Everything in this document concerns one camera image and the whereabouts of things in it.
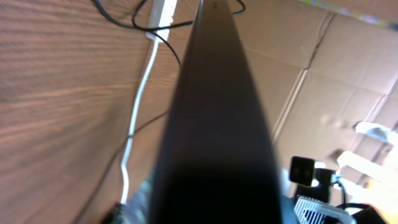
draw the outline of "white power strip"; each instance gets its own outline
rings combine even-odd
[[[164,27],[171,25],[171,23],[173,23],[173,16],[176,5],[177,0],[154,0],[152,4],[152,12],[150,14],[148,27]],[[158,30],[156,31],[156,33],[163,37],[165,40],[167,40],[170,30]],[[162,42],[159,38],[155,37],[149,32],[146,32],[146,36],[152,40]]]

